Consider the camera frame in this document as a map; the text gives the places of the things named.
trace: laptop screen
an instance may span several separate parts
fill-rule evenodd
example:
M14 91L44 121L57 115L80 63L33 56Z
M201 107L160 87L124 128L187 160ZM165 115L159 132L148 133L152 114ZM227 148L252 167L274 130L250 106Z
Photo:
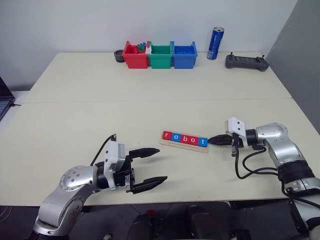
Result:
M0 77L0 99L13 99L14 96L10 92L5 82Z

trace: energy drink can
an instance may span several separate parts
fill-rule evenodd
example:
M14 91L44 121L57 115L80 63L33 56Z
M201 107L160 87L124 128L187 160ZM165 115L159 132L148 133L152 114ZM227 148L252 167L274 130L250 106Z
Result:
M216 26L213 29L208 54L206 56L208 59L215 60L217 58L221 39L224 35L224 32L225 29L222 27Z

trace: laptop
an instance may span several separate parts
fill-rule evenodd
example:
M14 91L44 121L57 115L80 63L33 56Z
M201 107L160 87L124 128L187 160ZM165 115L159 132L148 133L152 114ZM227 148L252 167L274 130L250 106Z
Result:
M0 120L4 117L14 101L15 97L0 77Z

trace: green plastic bin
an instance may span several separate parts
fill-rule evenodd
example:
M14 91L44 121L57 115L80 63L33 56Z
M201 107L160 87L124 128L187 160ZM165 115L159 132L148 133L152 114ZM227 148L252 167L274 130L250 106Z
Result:
M149 43L148 58L152 69L169 69L172 61L172 45L152 45Z

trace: red plastic bin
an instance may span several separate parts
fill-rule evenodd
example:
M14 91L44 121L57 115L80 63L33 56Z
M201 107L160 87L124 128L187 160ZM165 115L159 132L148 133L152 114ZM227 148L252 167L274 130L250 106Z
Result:
M148 68L148 55L146 48L149 47L149 41L144 46L144 52L138 52L137 45L131 45L126 41L122 56L129 69L146 69Z

